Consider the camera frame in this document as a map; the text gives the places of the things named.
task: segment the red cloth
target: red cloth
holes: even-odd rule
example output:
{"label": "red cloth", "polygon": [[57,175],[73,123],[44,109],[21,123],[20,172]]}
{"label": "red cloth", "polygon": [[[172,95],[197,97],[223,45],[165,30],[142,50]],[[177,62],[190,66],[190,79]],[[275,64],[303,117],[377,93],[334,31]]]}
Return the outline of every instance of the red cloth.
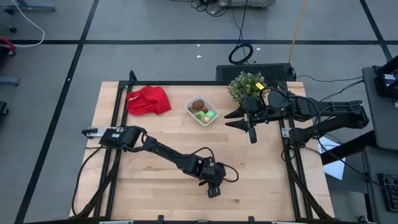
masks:
{"label": "red cloth", "polygon": [[127,110],[133,115],[171,110],[169,99],[162,87],[145,86],[141,90],[127,94]]}

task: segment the green plant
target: green plant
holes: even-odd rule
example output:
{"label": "green plant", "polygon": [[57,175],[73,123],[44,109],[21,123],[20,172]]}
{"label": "green plant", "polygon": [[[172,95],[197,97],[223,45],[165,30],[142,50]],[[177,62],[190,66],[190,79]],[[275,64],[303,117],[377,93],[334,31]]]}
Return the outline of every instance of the green plant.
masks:
{"label": "green plant", "polygon": [[[258,73],[253,75],[251,73],[241,72],[228,86],[228,92],[231,94],[232,99],[239,103],[243,103],[244,93],[259,99],[260,89],[256,86],[257,83],[261,83],[263,86],[267,86],[264,83],[264,77]],[[267,91],[263,91],[262,97],[266,95]]]}

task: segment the food container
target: food container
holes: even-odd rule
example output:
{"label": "food container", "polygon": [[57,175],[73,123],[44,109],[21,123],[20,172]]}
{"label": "food container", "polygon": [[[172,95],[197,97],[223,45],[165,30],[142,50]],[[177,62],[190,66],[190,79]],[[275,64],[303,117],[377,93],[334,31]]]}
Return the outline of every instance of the food container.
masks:
{"label": "food container", "polygon": [[[209,123],[202,123],[188,108],[192,106],[192,103],[196,100],[203,100],[203,102],[205,103],[205,108],[207,108],[209,111],[213,111],[215,116],[213,119],[210,120]],[[194,96],[190,101],[188,101],[188,103],[185,104],[185,110],[192,116],[193,119],[195,119],[196,121],[198,121],[199,124],[201,124],[202,126],[208,126],[209,124],[211,124],[219,115],[219,111],[218,109],[212,105],[210,103],[210,101],[208,101],[203,95],[197,95]]]}

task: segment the wooden table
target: wooden table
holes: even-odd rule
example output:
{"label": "wooden table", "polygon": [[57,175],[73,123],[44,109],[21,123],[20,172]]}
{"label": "wooden table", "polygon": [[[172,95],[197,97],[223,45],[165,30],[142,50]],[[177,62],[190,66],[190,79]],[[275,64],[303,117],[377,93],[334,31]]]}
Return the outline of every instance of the wooden table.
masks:
{"label": "wooden table", "polygon": [[[107,127],[111,123],[117,82],[103,82],[93,118],[93,126]],[[224,125],[223,118],[238,107],[226,86],[162,86],[172,107],[161,115],[128,115],[127,125],[142,126],[149,135],[180,151],[191,153],[208,146],[217,161],[229,164],[239,171],[236,183],[223,182],[221,195],[207,197],[207,186],[178,170],[175,164],[148,152],[123,153],[114,198],[112,219],[156,220],[294,220],[288,175],[285,162],[280,158],[282,140],[278,122],[256,126],[258,142],[250,144],[244,131]],[[289,90],[305,95],[303,83],[288,83]],[[133,86],[133,91],[142,86]],[[185,110],[185,103],[202,94],[220,111],[220,116],[208,127],[200,126]],[[118,124],[122,110],[119,112]],[[311,125],[296,123],[297,127]],[[99,138],[88,140],[88,147],[98,145]],[[318,149],[315,141],[307,144]],[[87,149],[85,158],[92,149]],[[208,156],[203,151],[200,156]],[[84,168],[75,200],[76,210],[81,211],[98,188],[104,151],[95,155]],[[323,172],[320,155],[302,149],[302,160],[309,191],[329,215],[333,209]],[[234,179],[234,172],[227,170],[227,178]],[[302,194],[297,188],[301,216],[305,217]],[[108,193],[104,195],[101,214],[104,214]]]}

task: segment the gray floor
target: gray floor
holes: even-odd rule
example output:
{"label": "gray floor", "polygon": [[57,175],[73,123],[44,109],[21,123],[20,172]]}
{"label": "gray floor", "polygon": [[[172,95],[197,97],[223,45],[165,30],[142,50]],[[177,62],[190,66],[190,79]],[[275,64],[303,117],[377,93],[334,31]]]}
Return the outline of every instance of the gray floor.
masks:
{"label": "gray floor", "polygon": [[[46,40],[78,40],[83,32],[93,0],[54,1],[56,12],[27,12],[46,31]],[[386,40],[398,40],[397,24],[391,20],[398,2],[366,0]],[[302,1],[278,0],[275,7],[248,10],[245,39],[290,40]],[[235,10],[240,21],[243,12]],[[10,39],[37,40],[40,32],[20,14],[0,13],[0,21],[18,28]],[[189,3],[166,0],[99,0],[88,40],[172,40],[236,39],[239,35],[229,11],[220,18],[196,12]],[[309,0],[300,40],[376,40],[372,27],[357,0]],[[50,120],[62,90],[77,45],[41,45],[19,49],[0,71],[0,75],[21,77],[21,85],[2,86],[0,100],[9,103],[10,114],[2,121],[0,142],[0,219],[12,223],[21,204]],[[133,69],[139,80],[214,80],[215,67],[228,63],[231,44],[175,45],[85,45],[67,99],[52,139],[26,222],[67,218],[76,175],[83,158],[86,139],[80,131],[91,124],[100,84],[106,80],[127,79]],[[289,45],[254,45],[250,62],[287,62]],[[398,46],[389,46],[392,55]],[[366,66],[382,65],[386,58],[378,45],[296,45],[292,65],[298,75],[332,80],[361,75]],[[307,95],[320,100],[349,84],[303,81]],[[363,84],[350,88],[333,100],[363,100],[368,103]],[[348,141],[372,129],[341,129],[333,135]],[[360,156],[350,157],[361,166]],[[346,170],[347,179],[355,178]],[[336,216],[355,220],[365,209],[346,203],[353,198],[363,203],[364,191],[354,182],[341,187],[329,179]]]}

